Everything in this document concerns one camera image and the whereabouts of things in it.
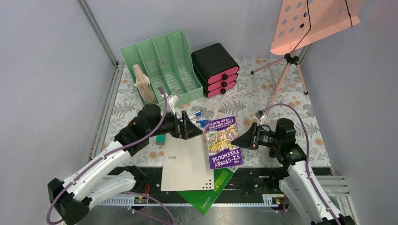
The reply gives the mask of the purple 52-storey treehouse book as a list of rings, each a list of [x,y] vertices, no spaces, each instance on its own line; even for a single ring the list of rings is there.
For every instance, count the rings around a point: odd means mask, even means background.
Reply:
[[[236,117],[208,121],[205,134],[210,169],[236,169],[244,164],[241,148],[232,144],[232,141],[239,137]]]

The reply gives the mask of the green 104-storey treehouse book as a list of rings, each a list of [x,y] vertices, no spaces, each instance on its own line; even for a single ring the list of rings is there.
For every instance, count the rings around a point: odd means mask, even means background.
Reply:
[[[151,88],[149,78],[144,74],[139,64],[133,65],[136,77],[135,86],[146,104],[157,104],[156,96]]]

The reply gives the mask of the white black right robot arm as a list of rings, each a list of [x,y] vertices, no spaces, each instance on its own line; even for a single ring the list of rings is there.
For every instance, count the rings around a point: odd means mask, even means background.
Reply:
[[[281,118],[275,130],[253,123],[247,132],[232,141],[239,147],[256,150],[270,148],[269,156],[282,164],[269,180],[275,193],[283,192],[294,205],[302,220],[309,225],[353,225],[354,219],[330,200],[308,164],[307,155],[296,143],[294,122]]]

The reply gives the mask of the white AVE notebook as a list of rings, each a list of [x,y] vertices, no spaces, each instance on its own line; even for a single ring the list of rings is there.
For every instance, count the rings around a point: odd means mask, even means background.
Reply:
[[[205,135],[189,140],[166,135],[161,191],[195,191],[214,188]]]

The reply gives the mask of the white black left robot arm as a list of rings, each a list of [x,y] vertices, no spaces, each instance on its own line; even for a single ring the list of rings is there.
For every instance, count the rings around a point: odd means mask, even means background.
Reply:
[[[189,140],[202,133],[186,111],[182,111],[180,120],[173,112],[164,110],[161,114],[158,105],[146,104],[96,158],[64,180],[54,178],[48,183],[51,207],[47,216],[56,209],[61,221],[75,225],[108,198],[127,191],[145,191],[147,176],[135,165],[125,167],[109,180],[103,178],[146,147],[152,136],[170,134],[173,138]]]

